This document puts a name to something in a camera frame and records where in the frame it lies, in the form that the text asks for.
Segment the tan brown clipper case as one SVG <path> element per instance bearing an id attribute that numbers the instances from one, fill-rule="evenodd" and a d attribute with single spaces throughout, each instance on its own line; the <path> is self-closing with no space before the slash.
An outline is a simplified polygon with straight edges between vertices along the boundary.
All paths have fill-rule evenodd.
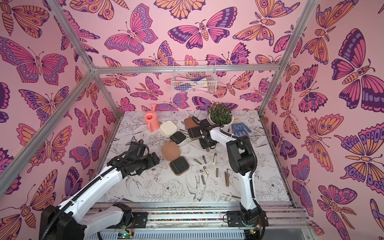
<path id="1" fill-rule="evenodd" d="M 190 165 L 185 157 L 181 155 L 180 148 L 176 143 L 170 142 L 165 144 L 161 148 L 161 151 L 176 176 L 180 176 L 189 170 Z"/>

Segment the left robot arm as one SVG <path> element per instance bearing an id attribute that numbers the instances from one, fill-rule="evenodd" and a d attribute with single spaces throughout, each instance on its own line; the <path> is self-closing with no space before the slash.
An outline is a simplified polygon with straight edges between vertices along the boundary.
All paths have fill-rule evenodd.
<path id="1" fill-rule="evenodd" d="M 58 206 L 43 210 L 40 222 L 41 240 L 84 240 L 111 227 L 132 227 L 132 208 L 115 203 L 105 211 L 86 217 L 86 213 L 108 190 L 127 176 L 139 176 L 160 163 L 143 140 L 132 142 L 127 151 L 112 158 L 85 187 Z"/>

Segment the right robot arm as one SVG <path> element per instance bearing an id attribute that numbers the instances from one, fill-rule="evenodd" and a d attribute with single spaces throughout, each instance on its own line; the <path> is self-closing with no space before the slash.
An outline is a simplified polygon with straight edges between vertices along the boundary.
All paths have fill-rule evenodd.
<path id="1" fill-rule="evenodd" d="M 217 124 L 210 125 L 208 120 L 199 120 L 192 117 L 202 135 L 201 146 L 203 149 L 221 144 L 227 150 L 230 166 L 239 175 L 240 184 L 240 216 L 246 226 L 267 226 L 266 212 L 258 203 L 253 176 L 258 166 L 258 159 L 249 137 L 236 136 L 223 130 Z"/>

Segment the dark brown clipper case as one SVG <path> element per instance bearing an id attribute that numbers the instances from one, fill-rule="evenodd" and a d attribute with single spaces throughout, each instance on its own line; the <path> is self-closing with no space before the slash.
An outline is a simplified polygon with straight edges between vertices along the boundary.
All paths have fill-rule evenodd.
<path id="1" fill-rule="evenodd" d="M 188 117 L 184 120 L 185 128 L 191 140 L 202 138 L 202 132 L 199 125 L 199 120 L 196 117 Z"/>

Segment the gold nail clipper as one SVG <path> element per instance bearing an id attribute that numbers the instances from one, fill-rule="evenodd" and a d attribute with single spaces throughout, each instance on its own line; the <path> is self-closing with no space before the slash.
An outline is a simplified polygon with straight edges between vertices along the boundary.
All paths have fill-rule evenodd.
<path id="1" fill-rule="evenodd" d="M 204 169 L 206 175 L 209 176 L 209 171 L 208 171 L 208 169 L 207 169 L 205 166 L 203 166 L 203 169 Z"/>

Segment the cream clipper case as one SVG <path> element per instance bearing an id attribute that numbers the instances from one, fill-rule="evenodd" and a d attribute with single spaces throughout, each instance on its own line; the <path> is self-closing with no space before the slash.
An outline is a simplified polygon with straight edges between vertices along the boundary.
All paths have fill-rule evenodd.
<path id="1" fill-rule="evenodd" d="M 160 125 L 161 132 L 178 146 L 187 143 L 187 136 L 178 129 L 172 121 L 166 121 Z"/>

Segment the long brown nail clipper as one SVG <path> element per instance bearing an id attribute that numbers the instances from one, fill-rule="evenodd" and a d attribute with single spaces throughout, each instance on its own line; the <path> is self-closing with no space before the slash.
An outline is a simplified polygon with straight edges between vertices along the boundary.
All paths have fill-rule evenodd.
<path id="1" fill-rule="evenodd" d="M 225 171 L 225 184 L 226 184 L 226 187 L 229 187 L 230 186 L 230 175 L 229 175 L 229 172 L 228 171 Z"/>

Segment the grey nail clipper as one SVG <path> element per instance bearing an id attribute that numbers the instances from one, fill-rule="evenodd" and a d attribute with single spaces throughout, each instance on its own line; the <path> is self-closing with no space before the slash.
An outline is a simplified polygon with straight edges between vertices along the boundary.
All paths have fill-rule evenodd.
<path id="1" fill-rule="evenodd" d="M 206 185 L 206 181 L 205 181 L 205 178 L 203 175 L 201 175 L 201 180 L 202 180 L 203 185 Z"/>

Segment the white potted green plant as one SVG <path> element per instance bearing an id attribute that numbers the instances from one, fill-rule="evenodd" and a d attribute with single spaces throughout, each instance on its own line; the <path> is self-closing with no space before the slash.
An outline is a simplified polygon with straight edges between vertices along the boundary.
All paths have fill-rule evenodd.
<path id="1" fill-rule="evenodd" d="M 223 130 L 228 133 L 234 117 L 229 107 L 223 103 L 218 103 L 209 107 L 208 120 L 212 125 L 223 127 Z"/>

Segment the blue gardening glove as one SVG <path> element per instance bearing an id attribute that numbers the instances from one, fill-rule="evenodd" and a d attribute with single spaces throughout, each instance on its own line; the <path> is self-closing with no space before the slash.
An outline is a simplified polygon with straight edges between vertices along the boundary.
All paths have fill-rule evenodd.
<path id="1" fill-rule="evenodd" d="M 249 137 L 249 133 L 251 133 L 251 132 L 252 131 L 250 130 L 250 128 L 248 126 L 246 126 L 244 123 L 232 124 L 232 133 L 235 136 L 238 136 L 238 137 L 243 137 L 243 136 Z"/>

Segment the pink watering can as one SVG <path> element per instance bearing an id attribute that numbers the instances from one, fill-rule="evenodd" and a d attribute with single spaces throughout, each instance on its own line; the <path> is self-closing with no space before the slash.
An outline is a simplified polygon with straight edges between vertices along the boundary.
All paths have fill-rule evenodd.
<path id="1" fill-rule="evenodd" d="M 151 109 L 146 111 L 144 120 L 146 122 L 148 130 L 152 133 L 160 128 L 160 121 L 156 112 L 156 104 L 151 104 Z"/>

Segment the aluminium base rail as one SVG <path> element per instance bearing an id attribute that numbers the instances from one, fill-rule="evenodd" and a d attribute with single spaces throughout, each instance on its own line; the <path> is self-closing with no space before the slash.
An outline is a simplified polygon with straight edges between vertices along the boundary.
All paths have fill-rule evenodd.
<path id="1" fill-rule="evenodd" d="M 266 216 L 242 219 L 238 202 L 96 203 L 81 220 L 85 240 L 315 240 L 307 214 L 286 202 L 263 202 Z"/>

